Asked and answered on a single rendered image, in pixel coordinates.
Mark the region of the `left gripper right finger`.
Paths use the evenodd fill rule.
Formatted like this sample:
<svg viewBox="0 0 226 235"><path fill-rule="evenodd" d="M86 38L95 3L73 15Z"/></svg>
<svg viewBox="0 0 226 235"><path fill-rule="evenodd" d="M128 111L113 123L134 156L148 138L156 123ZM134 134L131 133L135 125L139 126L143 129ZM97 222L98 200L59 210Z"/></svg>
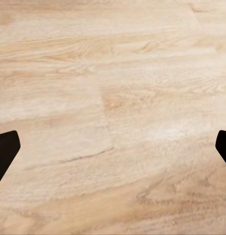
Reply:
<svg viewBox="0 0 226 235"><path fill-rule="evenodd" d="M226 131L219 131L215 146L224 161L226 162Z"/></svg>

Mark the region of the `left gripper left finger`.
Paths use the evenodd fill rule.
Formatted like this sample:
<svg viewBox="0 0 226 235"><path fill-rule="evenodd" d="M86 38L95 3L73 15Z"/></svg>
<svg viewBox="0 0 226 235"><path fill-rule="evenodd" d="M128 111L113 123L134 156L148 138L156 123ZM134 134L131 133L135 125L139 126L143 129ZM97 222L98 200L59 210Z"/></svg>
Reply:
<svg viewBox="0 0 226 235"><path fill-rule="evenodd" d="M0 134L0 181L21 148L16 130Z"/></svg>

